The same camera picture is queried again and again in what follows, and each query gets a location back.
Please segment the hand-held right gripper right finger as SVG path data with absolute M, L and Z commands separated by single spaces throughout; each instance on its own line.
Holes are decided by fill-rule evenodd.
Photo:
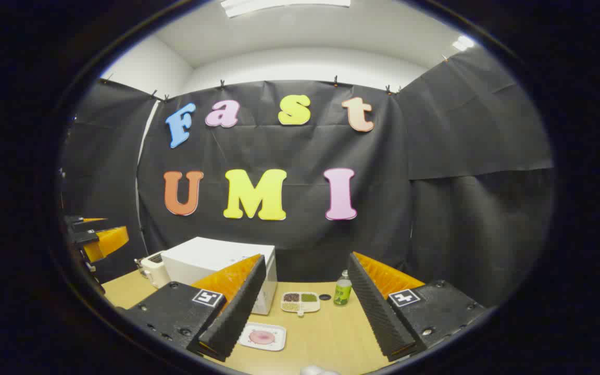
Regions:
M 488 311 L 448 281 L 424 283 L 357 252 L 348 257 L 347 273 L 389 361 L 446 342 Z

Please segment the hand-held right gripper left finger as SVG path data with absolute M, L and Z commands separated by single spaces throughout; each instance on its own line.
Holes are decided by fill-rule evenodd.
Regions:
M 255 254 L 191 284 L 169 282 L 118 311 L 165 346 L 225 361 L 265 278 L 265 258 Z

